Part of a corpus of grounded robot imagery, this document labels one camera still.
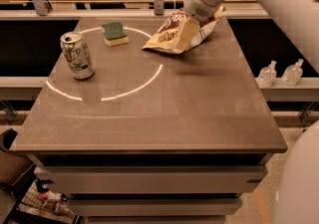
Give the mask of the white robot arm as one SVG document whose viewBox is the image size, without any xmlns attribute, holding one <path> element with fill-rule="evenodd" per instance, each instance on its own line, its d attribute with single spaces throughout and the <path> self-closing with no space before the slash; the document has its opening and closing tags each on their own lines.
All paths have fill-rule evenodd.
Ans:
<svg viewBox="0 0 319 224">
<path fill-rule="evenodd" d="M 206 21 L 224 0 L 183 0 L 187 15 Z M 319 72 L 318 0 L 257 0 Z M 319 224 L 319 121 L 306 128 L 286 158 L 271 224 Z"/>
</svg>

